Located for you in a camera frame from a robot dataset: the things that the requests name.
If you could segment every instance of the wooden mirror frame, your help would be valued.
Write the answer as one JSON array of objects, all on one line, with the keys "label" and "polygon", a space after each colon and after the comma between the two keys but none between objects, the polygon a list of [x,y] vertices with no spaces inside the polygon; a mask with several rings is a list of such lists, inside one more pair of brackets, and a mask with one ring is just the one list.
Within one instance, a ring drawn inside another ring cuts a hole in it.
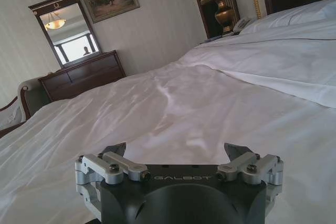
[{"label": "wooden mirror frame", "polygon": [[78,4],[81,12],[82,12],[82,15],[84,17],[84,20],[89,28],[89,31],[90,33],[92,34],[96,44],[97,44],[97,47],[98,47],[98,52],[97,54],[101,54],[102,53],[102,50],[101,50],[101,47],[100,47],[100,44],[99,42],[97,41],[97,37],[95,36],[95,32],[93,31],[92,29],[92,26],[91,26],[91,23],[85,13],[85,10],[80,2],[80,0],[46,0],[46,1],[43,1],[41,3],[38,3],[38,4],[35,4],[35,5],[32,5],[32,6],[29,6],[29,8],[33,11],[38,23],[40,24],[40,27],[45,35],[45,37],[47,38],[47,41],[59,63],[59,65],[61,66],[61,68],[65,68],[65,67],[68,67],[68,66],[71,66],[75,63],[78,63],[78,62],[81,62],[83,60],[86,60],[94,55],[97,55],[97,54],[93,54],[93,55],[89,55],[89,56],[84,56],[80,59],[77,59],[77,60],[74,60],[74,61],[71,61],[71,62],[68,62],[66,64],[63,64],[61,62],[61,60],[59,59],[58,57],[58,54],[55,50],[55,46],[54,46],[54,43],[51,41],[51,38],[45,28],[45,25],[43,24],[40,16],[43,15],[43,14],[47,14],[47,13],[51,13],[51,12],[54,12],[58,9],[62,9],[64,7],[67,7],[67,6],[70,6],[70,5],[73,5],[73,4]]}]

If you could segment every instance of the wooden dresser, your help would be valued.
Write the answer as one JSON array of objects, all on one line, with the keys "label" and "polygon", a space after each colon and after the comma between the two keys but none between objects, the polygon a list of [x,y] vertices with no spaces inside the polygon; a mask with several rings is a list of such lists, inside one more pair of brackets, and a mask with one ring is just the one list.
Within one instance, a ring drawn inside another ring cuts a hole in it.
[{"label": "wooden dresser", "polygon": [[102,53],[39,79],[50,100],[70,99],[125,77],[117,52]]}]

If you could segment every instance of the screw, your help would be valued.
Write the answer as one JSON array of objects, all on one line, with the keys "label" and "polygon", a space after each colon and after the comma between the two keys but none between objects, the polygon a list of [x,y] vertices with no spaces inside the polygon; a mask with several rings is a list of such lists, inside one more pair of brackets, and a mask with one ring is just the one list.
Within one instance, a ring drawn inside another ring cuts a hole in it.
[{"label": "screw", "polygon": [[224,181],[226,181],[226,176],[223,175],[222,173],[216,173],[216,178],[217,178],[220,182],[224,182]]},{"label": "screw", "polygon": [[82,161],[83,161],[83,157],[84,157],[83,155],[77,157],[77,161],[82,163]]},{"label": "screw", "polygon": [[151,178],[151,174],[149,172],[143,172],[141,174],[141,181],[148,181]]},{"label": "screw", "polygon": [[117,164],[112,164],[112,165],[110,165],[110,170],[112,171],[112,172],[117,172],[117,171],[119,171],[119,165],[117,165]]},{"label": "screw", "polygon": [[248,165],[246,167],[246,169],[249,173],[256,173],[257,172],[257,166],[256,165]]}]

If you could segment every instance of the white pillow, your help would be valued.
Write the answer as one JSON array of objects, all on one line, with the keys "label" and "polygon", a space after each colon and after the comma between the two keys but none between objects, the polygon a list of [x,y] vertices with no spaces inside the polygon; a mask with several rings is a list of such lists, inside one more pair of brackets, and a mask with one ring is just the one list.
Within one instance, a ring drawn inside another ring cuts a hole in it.
[{"label": "white pillow", "polygon": [[0,131],[21,122],[22,115],[18,100],[0,113]]},{"label": "white pillow", "polygon": [[247,26],[240,34],[251,34],[268,28],[302,24],[335,17],[336,0],[322,0],[273,13]]}]

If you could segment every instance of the white duvet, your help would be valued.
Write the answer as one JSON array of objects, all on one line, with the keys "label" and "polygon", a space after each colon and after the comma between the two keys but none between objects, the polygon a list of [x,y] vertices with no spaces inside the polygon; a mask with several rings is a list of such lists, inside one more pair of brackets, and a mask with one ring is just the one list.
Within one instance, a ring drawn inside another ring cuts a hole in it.
[{"label": "white duvet", "polygon": [[179,61],[43,107],[0,140],[0,223],[84,223],[74,161],[127,142],[141,163],[285,161],[267,223],[335,223],[336,20],[200,45]]}]

